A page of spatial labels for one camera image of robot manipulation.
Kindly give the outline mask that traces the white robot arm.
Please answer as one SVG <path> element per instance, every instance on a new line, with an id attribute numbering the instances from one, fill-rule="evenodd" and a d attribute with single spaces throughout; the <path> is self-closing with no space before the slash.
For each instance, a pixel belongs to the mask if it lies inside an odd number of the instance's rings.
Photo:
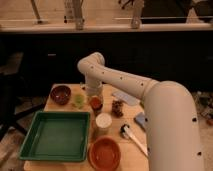
<path id="1" fill-rule="evenodd" d="M 79 60 L 77 67 L 87 93 L 105 82 L 142 102 L 149 171 L 204 171 L 197 110 L 183 85 L 108 68 L 99 52 Z"/>

